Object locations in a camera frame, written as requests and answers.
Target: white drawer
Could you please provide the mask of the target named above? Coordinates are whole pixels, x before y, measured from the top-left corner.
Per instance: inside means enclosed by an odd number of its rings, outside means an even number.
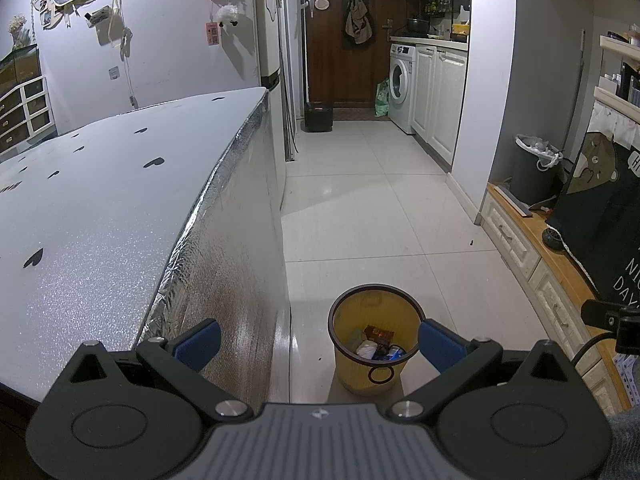
[[[596,364],[583,375],[582,380],[598,401],[605,415],[615,415],[622,411],[618,392],[609,377],[604,362],[600,361]]]
[[[536,267],[529,285],[540,306],[536,309],[538,315],[540,316],[542,311],[547,317],[556,332],[557,337],[553,339],[560,343],[569,359],[573,358],[591,338],[578,311],[544,262],[540,262]],[[582,375],[600,359],[598,349],[593,347],[580,359],[576,369]]]
[[[522,273],[525,280],[528,280],[540,261],[540,255],[489,194],[484,198],[482,218],[482,227],[494,244],[503,256],[513,261],[515,268]]]

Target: gray trash bin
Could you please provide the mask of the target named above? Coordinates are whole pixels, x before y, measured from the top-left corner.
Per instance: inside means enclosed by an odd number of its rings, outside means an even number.
[[[549,198],[562,153],[539,137],[516,136],[517,150],[510,191],[527,205]]]

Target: metal screw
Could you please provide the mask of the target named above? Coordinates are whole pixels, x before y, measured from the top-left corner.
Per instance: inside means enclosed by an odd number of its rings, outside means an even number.
[[[240,416],[247,409],[248,406],[242,400],[229,399],[216,404],[216,413],[221,416]]]
[[[414,400],[401,400],[391,407],[391,411],[401,418],[411,418],[420,415],[424,408]]]

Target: washing machine door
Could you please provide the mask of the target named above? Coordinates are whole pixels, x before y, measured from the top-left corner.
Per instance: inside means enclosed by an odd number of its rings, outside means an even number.
[[[402,104],[409,89],[409,70],[402,59],[391,59],[389,94],[396,104]]]

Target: drawer handle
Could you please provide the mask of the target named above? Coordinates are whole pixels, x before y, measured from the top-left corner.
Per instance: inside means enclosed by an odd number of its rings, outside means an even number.
[[[502,227],[502,224],[498,225],[498,231],[500,231],[500,233],[502,234],[502,236],[504,236],[505,238],[507,238],[508,241],[511,242],[511,240],[513,240],[513,236],[509,236],[507,235],[507,233],[504,232],[504,228]]]
[[[568,323],[563,323],[562,321],[560,321],[560,316],[558,316],[558,304],[554,303],[554,307],[551,309],[554,312],[554,316],[556,317],[556,321],[558,323],[560,323],[560,326],[563,328],[567,328],[569,326]]]

